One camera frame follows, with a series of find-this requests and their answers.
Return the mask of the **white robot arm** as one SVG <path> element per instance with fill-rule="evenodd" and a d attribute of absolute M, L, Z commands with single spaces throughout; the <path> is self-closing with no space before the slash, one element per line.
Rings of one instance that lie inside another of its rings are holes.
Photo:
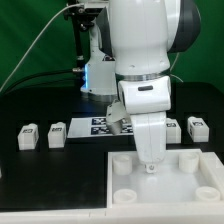
<path fill-rule="evenodd" d="M 194 0 L 80 0 L 93 17 L 93 38 L 112 68 L 88 75 L 88 90 L 117 98 L 106 125 L 119 134 L 132 125 L 141 164 L 157 171 L 166 152 L 166 112 L 171 108 L 170 53 L 187 50 L 200 33 Z"/>

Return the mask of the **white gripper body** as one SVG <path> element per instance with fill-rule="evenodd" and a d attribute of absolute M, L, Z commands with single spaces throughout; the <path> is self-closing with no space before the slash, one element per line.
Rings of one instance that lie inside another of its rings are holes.
<path fill-rule="evenodd" d="M 130 115 L 139 160 L 157 164 L 165 157 L 166 112 L 171 108 L 168 76 L 130 82 L 120 81 L 119 96 Z"/>

